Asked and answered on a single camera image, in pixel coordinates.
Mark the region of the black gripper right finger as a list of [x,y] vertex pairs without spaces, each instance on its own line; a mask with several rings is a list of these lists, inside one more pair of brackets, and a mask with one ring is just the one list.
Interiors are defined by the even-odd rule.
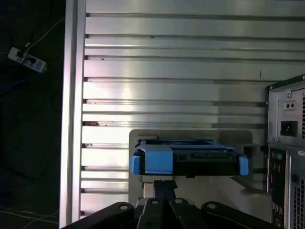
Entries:
[[175,181],[164,182],[164,196],[182,229],[273,229],[274,225],[227,205],[209,201],[197,208],[175,195]]

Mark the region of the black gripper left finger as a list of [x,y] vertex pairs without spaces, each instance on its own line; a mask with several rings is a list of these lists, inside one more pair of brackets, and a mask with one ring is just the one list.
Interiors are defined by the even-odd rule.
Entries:
[[137,206],[117,202],[65,226],[65,229],[160,229],[163,226],[164,181],[153,184],[154,197],[138,200]]

